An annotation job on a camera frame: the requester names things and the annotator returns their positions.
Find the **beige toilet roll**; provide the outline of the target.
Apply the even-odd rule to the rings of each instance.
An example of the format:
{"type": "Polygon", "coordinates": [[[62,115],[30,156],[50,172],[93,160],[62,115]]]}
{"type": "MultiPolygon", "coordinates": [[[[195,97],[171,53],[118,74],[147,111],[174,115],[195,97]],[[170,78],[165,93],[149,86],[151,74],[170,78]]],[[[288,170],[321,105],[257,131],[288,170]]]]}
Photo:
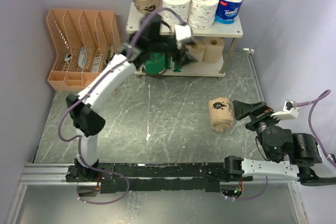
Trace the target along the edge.
{"type": "Polygon", "coordinates": [[[223,56],[225,42],[221,37],[204,37],[205,46],[203,61],[206,63],[218,63],[223,56]]]}
{"type": "Polygon", "coordinates": [[[187,45],[186,47],[191,56],[193,56],[197,60],[196,63],[201,63],[204,57],[205,45],[199,39],[194,39],[194,43],[194,45],[187,45]]]}

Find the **green brown roll orange label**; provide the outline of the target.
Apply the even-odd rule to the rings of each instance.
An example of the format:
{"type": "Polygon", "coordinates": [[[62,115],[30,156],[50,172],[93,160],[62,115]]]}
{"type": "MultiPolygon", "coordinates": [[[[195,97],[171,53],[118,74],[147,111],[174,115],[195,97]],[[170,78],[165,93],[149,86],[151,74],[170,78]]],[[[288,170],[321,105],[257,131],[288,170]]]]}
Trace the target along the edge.
{"type": "Polygon", "coordinates": [[[144,63],[143,71],[147,76],[161,78],[166,71],[165,53],[152,52],[149,59],[144,63]]]}

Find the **white floral toilet roll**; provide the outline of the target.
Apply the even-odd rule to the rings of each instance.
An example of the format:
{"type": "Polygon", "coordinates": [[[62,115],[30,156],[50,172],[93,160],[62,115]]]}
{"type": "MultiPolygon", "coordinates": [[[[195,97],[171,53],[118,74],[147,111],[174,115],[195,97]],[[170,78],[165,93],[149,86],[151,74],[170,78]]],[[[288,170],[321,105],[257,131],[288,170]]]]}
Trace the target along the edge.
{"type": "MultiPolygon", "coordinates": [[[[184,21],[187,21],[191,0],[162,0],[162,6],[174,10],[184,21]]],[[[178,19],[169,11],[161,13],[163,20],[170,26],[178,24],[178,19]]]]}

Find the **blue white roll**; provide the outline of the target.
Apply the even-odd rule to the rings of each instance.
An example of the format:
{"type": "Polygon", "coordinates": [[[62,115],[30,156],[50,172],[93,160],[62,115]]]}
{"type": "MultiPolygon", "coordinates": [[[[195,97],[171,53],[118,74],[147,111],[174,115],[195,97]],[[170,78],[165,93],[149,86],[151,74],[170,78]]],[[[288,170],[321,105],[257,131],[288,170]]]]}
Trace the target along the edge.
{"type": "Polygon", "coordinates": [[[243,0],[219,0],[215,22],[223,25],[231,25],[238,16],[243,0]]]}

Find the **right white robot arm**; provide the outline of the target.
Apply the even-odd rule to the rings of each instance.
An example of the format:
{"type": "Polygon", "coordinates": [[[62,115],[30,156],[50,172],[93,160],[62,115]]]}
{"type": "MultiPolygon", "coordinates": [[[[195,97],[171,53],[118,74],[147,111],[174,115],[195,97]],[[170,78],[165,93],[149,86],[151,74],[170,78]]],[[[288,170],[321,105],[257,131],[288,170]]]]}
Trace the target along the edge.
{"type": "Polygon", "coordinates": [[[304,186],[335,185],[335,177],[318,175],[318,165],[327,160],[317,138],[307,133],[293,133],[277,124],[281,120],[298,117],[299,108],[294,101],[287,100],[282,111],[274,112],[265,102],[232,102],[235,119],[246,117],[250,122],[245,128],[256,132],[256,142],[265,153],[264,161],[255,161],[236,156],[224,159],[223,180],[237,182],[242,178],[252,180],[254,176],[270,176],[298,181],[304,186]]]}

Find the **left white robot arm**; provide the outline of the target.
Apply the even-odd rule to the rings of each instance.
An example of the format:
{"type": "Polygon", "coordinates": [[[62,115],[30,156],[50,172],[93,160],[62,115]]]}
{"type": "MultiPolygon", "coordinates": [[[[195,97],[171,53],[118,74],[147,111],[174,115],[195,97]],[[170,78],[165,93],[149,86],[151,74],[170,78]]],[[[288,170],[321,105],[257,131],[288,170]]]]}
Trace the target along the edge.
{"type": "Polygon", "coordinates": [[[78,94],[69,94],[66,103],[76,138],[80,139],[75,167],[85,181],[97,178],[99,161],[97,157],[98,134],[105,126],[105,119],[99,115],[101,107],[113,91],[130,75],[139,70],[153,53],[169,54],[179,66],[194,63],[196,59],[187,50],[194,43],[193,30],[184,20],[170,27],[169,35],[160,33],[166,26],[161,15],[147,15],[140,22],[140,29],[130,36],[112,56],[111,61],[91,84],[78,94]]]}

